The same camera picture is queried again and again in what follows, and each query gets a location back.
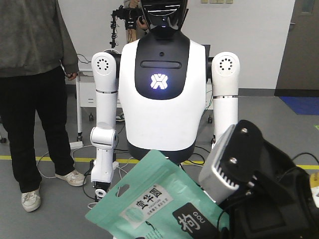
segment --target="white sneaker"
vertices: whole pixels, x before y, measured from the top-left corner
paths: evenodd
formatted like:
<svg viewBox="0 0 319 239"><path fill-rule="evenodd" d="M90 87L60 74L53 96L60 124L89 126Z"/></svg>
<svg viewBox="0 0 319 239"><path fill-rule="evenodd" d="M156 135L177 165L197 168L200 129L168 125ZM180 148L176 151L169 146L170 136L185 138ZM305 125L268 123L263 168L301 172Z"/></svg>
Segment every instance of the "white sneaker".
<svg viewBox="0 0 319 239"><path fill-rule="evenodd" d="M22 193L21 203L23 208L27 212L32 212L37 210L41 205L41 198L39 194L39 189L36 189L31 192Z"/></svg>
<svg viewBox="0 0 319 239"><path fill-rule="evenodd" d="M86 184L86 180L84 180L84 175L82 173L79 173L76 169L74 169L72 172L68 173L67 175L61 176L58 174L55 174L55 176L59 179L62 179L71 186L79 187L84 184Z"/></svg>

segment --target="door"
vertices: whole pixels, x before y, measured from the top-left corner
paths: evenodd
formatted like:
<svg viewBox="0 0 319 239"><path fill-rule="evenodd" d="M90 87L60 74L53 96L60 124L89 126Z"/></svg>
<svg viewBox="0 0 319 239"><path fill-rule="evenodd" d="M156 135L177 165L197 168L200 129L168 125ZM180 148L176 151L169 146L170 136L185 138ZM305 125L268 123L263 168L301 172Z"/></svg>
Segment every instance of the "door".
<svg viewBox="0 0 319 239"><path fill-rule="evenodd" d="M276 96L319 96L319 0L296 0Z"/></svg>

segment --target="green snack bag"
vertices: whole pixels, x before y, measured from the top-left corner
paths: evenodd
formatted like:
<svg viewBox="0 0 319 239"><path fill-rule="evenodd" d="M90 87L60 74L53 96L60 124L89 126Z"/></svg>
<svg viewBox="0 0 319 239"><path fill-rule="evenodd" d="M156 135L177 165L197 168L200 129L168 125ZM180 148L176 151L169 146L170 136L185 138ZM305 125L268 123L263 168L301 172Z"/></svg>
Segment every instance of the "green snack bag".
<svg viewBox="0 0 319 239"><path fill-rule="evenodd" d="M86 218L117 239L213 239L221 213L181 168L151 150ZM223 227L229 228L226 213Z"/></svg>

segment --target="glowing logo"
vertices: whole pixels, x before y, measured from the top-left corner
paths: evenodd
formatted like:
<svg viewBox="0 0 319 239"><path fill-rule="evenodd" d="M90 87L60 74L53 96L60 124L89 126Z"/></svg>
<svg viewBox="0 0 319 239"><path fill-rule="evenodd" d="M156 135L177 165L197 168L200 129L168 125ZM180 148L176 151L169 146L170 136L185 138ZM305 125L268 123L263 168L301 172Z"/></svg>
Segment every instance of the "glowing logo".
<svg viewBox="0 0 319 239"><path fill-rule="evenodd" d="M155 90L158 87L160 87L161 90L165 90L168 87L166 83L166 81L168 80L168 77L165 74L154 74L152 75L151 79L152 79L151 87Z"/></svg>

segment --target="person's hand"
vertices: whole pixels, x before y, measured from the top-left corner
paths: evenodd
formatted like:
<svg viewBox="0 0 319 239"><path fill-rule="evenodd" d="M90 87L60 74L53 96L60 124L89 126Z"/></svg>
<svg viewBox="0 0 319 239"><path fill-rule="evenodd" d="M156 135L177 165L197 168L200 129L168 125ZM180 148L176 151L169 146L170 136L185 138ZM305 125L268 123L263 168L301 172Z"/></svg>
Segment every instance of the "person's hand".
<svg viewBox="0 0 319 239"><path fill-rule="evenodd" d="M78 73L70 73L70 74L66 74L66 77L68 78L68 81L72 81L76 78L77 75Z"/></svg>
<svg viewBox="0 0 319 239"><path fill-rule="evenodd" d="M138 20L136 21L136 25L137 25L140 29L143 29L144 31L146 31L146 30L148 29L148 25L146 24L146 21L145 21L144 18L142 19L142 22L143 22L143 24L140 22L140 19L138 19Z"/></svg>
<svg viewBox="0 0 319 239"><path fill-rule="evenodd" d="M136 8L140 0L130 0L129 8Z"/></svg>

